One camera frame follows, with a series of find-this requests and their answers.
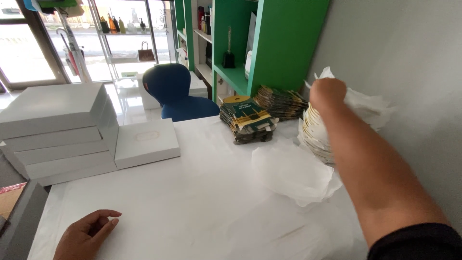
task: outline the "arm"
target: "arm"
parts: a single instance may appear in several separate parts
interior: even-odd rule
[[[314,82],[310,102],[324,121],[335,164],[371,247],[381,237],[420,223],[449,224],[410,166],[344,103],[345,84]]]

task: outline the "red thermos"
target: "red thermos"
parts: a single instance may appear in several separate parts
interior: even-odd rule
[[[204,17],[204,8],[202,6],[197,8],[197,28],[202,30],[202,17]]]

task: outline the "hand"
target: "hand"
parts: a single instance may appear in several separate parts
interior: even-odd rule
[[[337,107],[343,104],[347,87],[345,83],[338,79],[318,79],[310,89],[310,103],[317,110],[324,107]]]
[[[102,243],[119,223],[122,213],[97,210],[72,223],[56,247],[53,260],[93,260]]]

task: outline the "door frame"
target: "door frame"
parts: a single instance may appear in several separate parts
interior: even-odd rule
[[[22,0],[16,0],[21,13],[24,15],[24,18],[14,18],[14,19],[0,19],[0,25],[28,25],[30,31],[35,37],[40,50],[45,57],[45,60],[48,62],[51,71],[55,75],[54,80],[35,80],[35,81],[25,81],[25,82],[13,82],[10,83],[0,68],[0,80],[3,85],[9,90],[21,90],[26,89],[27,87],[35,86],[46,86],[46,85],[60,85],[60,84],[69,84],[70,80],[67,77],[66,71],[59,59],[58,53],[53,47],[51,40],[48,36],[47,30],[40,19],[40,16],[37,12],[31,11],[24,6]]]

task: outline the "chair backrest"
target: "chair backrest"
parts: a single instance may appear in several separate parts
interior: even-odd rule
[[[191,74],[181,64],[159,64],[144,73],[143,85],[163,106],[189,95]]]

